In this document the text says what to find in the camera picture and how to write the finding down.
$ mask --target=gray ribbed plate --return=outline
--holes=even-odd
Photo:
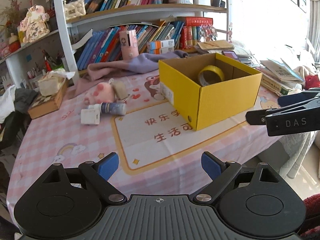
[[[245,240],[227,228],[211,207],[187,196],[140,196],[107,208],[91,229],[70,240]],[[283,240],[298,240],[296,235]]]

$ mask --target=curtain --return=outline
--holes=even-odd
[[[320,61],[320,0],[310,1],[309,40],[316,50],[315,62]]]

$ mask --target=yellow tape roll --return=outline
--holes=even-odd
[[[217,66],[208,65],[204,67],[199,75],[198,80],[201,86],[209,86],[224,81],[224,73]]]

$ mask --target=chessboard box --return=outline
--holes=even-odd
[[[59,110],[63,101],[63,97],[67,92],[67,88],[68,82],[65,82],[59,91],[54,95],[44,97],[39,93],[28,110],[31,119],[36,119]]]

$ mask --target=tablecloth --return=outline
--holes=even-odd
[[[70,100],[65,97],[58,111],[31,122],[9,184],[7,205],[13,221],[19,198],[55,162],[77,167],[117,152],[119,168],[109,182],[127,197],[190,194],[211,181],[201,168],[204,151],[223,161],[245,163],[279,139],[268,137],[265,126],[248,125],[246,111],[203,130],[191,130],[161,95],[158,70],[120,80],[130,93],[124,117],[102,114],[99,125],[81,125],[83,93]],[[276,96],[260,88],[254,108],[276,105]]]

